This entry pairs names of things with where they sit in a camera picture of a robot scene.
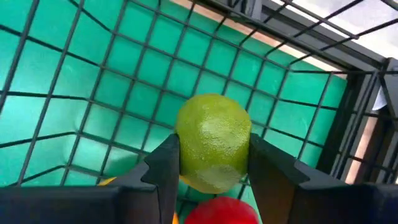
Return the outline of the green lime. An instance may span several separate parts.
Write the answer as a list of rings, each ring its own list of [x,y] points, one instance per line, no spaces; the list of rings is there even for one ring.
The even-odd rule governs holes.
[[[204,194],[221,194],[248,172],[251,119],[236,101],[215,93],[196,95],[180,108],[180,177]]]

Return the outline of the red apple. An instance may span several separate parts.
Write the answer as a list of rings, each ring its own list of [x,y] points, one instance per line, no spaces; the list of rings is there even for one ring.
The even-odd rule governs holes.
[[[248,203],[231,197],[217,197],[200,203],[185,218],[184,224],[259,224]]]

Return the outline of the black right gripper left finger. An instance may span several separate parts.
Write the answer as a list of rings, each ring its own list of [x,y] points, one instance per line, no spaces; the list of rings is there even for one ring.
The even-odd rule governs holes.
[[[172,224],[180,173],[180,143],[171,134],[133,170],[112,180],[118,224]]]

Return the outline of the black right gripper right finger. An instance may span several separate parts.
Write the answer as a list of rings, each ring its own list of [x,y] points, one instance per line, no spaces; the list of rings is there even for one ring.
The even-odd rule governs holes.
[[[316,170],[257,134],[250,135],[248,175],[264,224],[368,222],[365,186]]]

